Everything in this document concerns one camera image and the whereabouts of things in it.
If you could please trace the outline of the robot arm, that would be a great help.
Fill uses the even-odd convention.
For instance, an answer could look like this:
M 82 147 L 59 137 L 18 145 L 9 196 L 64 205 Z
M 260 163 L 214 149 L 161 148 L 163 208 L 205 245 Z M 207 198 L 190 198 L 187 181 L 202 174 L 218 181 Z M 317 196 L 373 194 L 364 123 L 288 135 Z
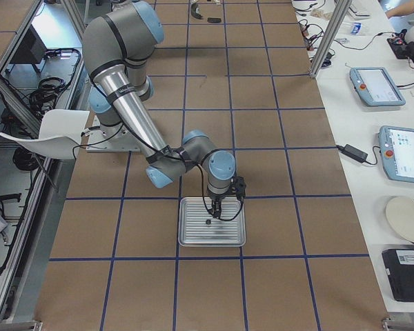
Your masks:
M 208 213 L 221 217 L 221 202 L 237 194 L 236 161 L 220 150 L 200 130 L 189 132 L 182 145 L 172 149 L 150 118 L 138 93 L 145 79 L 144 62 L 164 40 L 164 29 L 155 10 L 145 1 L 127 3 L 93 19 L 82 39 L 83 60 L 90 80 L 121 119 L 139 145 L 149 166 L 146 173 L 162 188 L 194 167 L 208 175 Z

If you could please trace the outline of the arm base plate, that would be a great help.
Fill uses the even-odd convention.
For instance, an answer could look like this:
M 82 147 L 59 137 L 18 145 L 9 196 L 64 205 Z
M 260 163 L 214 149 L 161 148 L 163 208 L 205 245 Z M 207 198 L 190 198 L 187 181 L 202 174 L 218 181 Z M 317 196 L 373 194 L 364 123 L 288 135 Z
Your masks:
M 122 123 L 115 126 L 100 124 L 97 116 L 92 122 L 97 129 L 90 130 L 86 146 L 87 152 L 139 152 L 135 138 Z

